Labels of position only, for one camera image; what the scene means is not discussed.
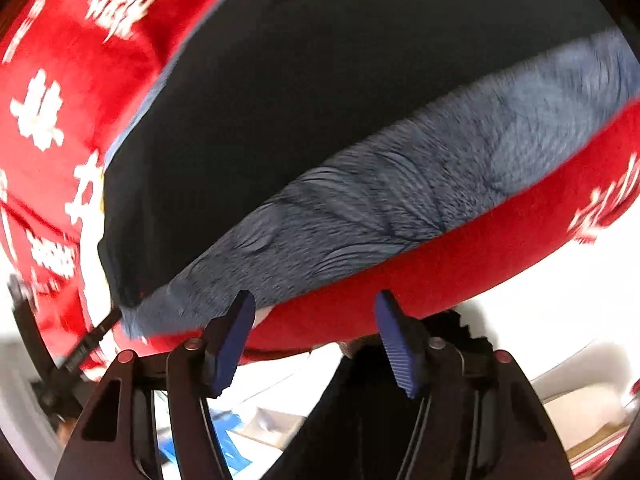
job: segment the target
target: brown object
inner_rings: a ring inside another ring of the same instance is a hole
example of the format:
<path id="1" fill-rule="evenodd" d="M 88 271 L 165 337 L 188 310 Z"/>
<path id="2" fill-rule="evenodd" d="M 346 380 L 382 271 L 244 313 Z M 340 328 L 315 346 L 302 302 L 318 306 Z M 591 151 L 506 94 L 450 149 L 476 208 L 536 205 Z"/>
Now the brown object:
<path id="1" fill-rule="evenodd" d="M 69 442 L 71 434 L 74 432 L 74 428 L 76 427 L 76 422 L 78 421 L 74 418 L 60 422 L 60 425 L 58 426 L 58 441 L 62 447 L 65 447 Z"/>
<path id="2" fill-rule="evenodd" d="M 354 339 L 353 341 L 338 341 L 338 346 L 340 347 L 340 351 L 342 355 L 352 359 L 354 355 L 357 354 L 358 350 L 361 350 L 365 346 L 377 346 L 382 345 L 382 339 L 380 339 L 380 334 L 372 334 L 366 335 L 363 337 L 359 337 Z"/>

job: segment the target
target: blue object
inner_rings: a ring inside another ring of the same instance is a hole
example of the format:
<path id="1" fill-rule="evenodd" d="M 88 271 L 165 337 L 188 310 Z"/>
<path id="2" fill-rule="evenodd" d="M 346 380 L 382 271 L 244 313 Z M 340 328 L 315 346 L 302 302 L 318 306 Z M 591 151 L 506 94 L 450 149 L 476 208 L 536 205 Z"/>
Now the blue object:
<path id="1" fill-rule="evenodd" d="M 211 418 L 214 419 L 215 416 L 216 413 L 211 412 Z M 217 420 L 213 420 L 213 427 L 216 431 L 218 442 L 220 443 L 220 449 L 225 456 L 226 466 L 229 468 L 232 475 L 241 472 L 243 469 L 247 468 L 247 466 L 252 464 L 251 460 L 246 459 L 240 454 L 238 448 L 227 433 L 227 431 L 238 427 L 238 425 L 241 423 L 242 420 L 240 420 L 239 415 L 236 415 L 235 413 L 229 413 L 228 415 L 222 416 Z M 172 437 L 159 442 L 158 447 L 160 449 L 160 452 L 165 457 L 167 457 L 172 463 L 177 465 L 177 460 L 175 458 L 174 440 Z"/>
<path id="2" fill-rule="evenodd" d="M 241 290 L 231 305 L 230 311 L 237 309 L 236 318 L 226 334 L 225 341 L 217 354 L 205 351 L 202 380 L 211 388 L 214 397 L 231 386 L 238 368 L 238 361 L 255 320 L 255 298 L 247 290 Z"/>
<path id="3" fill-rule="evenodd" d="M 390 291 L 376 296 L 376 324 L 396 383 L 415 399 L 428 379 L 425 351 L 428 333 L 422 324 L 406 316 Z"/>

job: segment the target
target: metal screw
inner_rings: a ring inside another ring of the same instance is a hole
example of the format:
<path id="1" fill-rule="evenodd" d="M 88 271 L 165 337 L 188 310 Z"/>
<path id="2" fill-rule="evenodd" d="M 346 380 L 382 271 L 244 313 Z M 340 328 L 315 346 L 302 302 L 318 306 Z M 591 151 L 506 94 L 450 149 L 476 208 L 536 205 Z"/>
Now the metal screw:
<path id="1" fill-rule="evenodd" d="M 135 354 L 133 353 L 133 350 L 125 350 L 118 354 L 118 362 L 122 364 L 126 364 L 131 362 L 134 357 L 135 357 Z"/>
<path id="2" fill-rule="evenodd" d="M 429 339 L 429 348 L 433 350 L 442 350 L 446 345 L 447 342 L 441 337 L 432 337 Z"/>
<path id="3" fill-rule="evenodd" d="M 191 339 L 187 339 L 187 341 L 184 342 L 184 347 L 187 350 L 193 351 L 193 350 L 197 350 L 198 348 L 200 348 L 200 345 L 202 344 L 202 340 L 197 338 L 197 337 L 192 337 Z"/>
<path id="4" fill-rule="evenodd" d="M 509 364 L 511 361 L 513 361 L 513 357 L 511 357 L 511 354 L 506 350 L 496 350 L 494 352 L 494 356 L 495 360 L 499 363 L 502 363 L 503 365 Z"/>

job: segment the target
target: red fabric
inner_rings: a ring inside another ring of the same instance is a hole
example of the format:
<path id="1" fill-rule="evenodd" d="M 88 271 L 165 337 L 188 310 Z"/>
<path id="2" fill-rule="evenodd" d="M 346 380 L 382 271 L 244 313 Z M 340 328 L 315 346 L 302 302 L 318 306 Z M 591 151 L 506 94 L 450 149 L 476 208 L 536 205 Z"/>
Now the red fabric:
<path id="1" fill-rule="evenodd" d="M 425 317 L 471 298 L 522 272 L 574 237 L 578 210 L 594 189 L 609 189 L 629 173 L 640 153 L 640 102 L 626 107 L 585 148 L 530 189 L 477 219 L 354 276 L 276 306 L 250 334 L 244 361 L 306 351 L 330 341 L 377 332 L 373 301 L 393 291 L 410 316 Z M 625 189 L 596 225 L 607 226 L 638 195 L 636 163 Z"/>
<path id="2" fill-rule="evenodd" d="M 74 170 L 94 152 L 101 165 L 161 70 L 219 0 L 154 0 L 132 24 L 128 38 L 110 36 L 99 26 L 102 9 L 92 14 L 91 1 L 30 0 L 0 41 L 0 169 L 7 180 L 7 197 L 0 203 L 6 216 L 0 242 L 34 286 L 38 325 L 56 355 L 67 353 L 90 327 L 80 275 L 82 220 L 73 223 L 65 210 L 79 187 Z M 20 134 L 10 106 L 12 101 L 24 104 L 40 70 L 44 86 L 49 89 L 56 82 L 62 99 L 54 126 L 63 140 L 44 149 Z M 91 195 L 89 186 L 82 202 Z M 67 250 L 73 275 L 61 276 L 59 269 L 36 261 L 27 232 L 31 240 L 45 240 L 46 248 L 59 244 L 60 251 Z M 121 345 L 134 346 L 141 354 L 171 349 L 182 340 L 177 335 L 132 343 L 120 330 L 115 335 Z"/>
<path id="3" fill-rule="evenodd" d="M 31 0 L 0 41 L 0 168 L 7 182 L 6 197 L 0 195 L 6 217 L 0 242 L 33 283 L 38 325 L 48 348 L 58 355 L 67 353 L 90 326 L 80 269 L 82 219 L 73 223 L 65 209 L 79 189 L 76 167 L 87 165 L 94 152 L 101 165 L 160 71 L 218 0 L 154 0 L 131 25 L 127 39 L 108 37 L 110 32 L 96 19 L 101 7 L 88 16 L 90 1 Z M 46 89 L 54 88 L 54 82 L 60 86 L 62 100 L 54 126 L 63 140 L 53 140 L 44 150 L 33 137 L 20 134 L 16 116 L 40 70 Z M 276 307 L 250 335 L 245 359 L 274 358 L 374 332 L 372 300 L 380 288 L 391 288 L 414 316 L 453 306 L 563 245 L 574 234 L 567 229 L 577 210 L 584 210 L 578 225 L 589 227 L 577 237 L 590 240 L 594 207 L 610 220 L 635 198 L 630 194 L 613 206 L 605 200 L 589 207 L 592 190 L 618 182 L 638 152 L 639 114 L 638 105 L 630 106 L 562 168 L 481 218 Z M 83 196 L 87 203 L 91 186 Z M 598 221 L 606 225 L 605 218 Z M 47 267 L 37 261 L 34 244 L 41 252 L 68 254 L 72 272 L 67 272 L 69 266 Z M 170 350 L 191 335 L 129 342 L 121 330 L 115 332 L 121 346 L 139 354 Z"/>

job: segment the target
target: gray fabric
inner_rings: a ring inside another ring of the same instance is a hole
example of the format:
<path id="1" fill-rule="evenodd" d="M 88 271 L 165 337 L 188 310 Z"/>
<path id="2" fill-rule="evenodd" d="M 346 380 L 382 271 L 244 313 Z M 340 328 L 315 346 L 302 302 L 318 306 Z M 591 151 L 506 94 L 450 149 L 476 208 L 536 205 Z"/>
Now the gray fabric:
<path id="1" fill-rule="evenodd" d="M 270 306 L 414 248 L 539 182 L 638 94 L 616 30 L 489 75 L 291 182 L 125 310 L 124 327 L 192 330 L 240 289 Z"/>

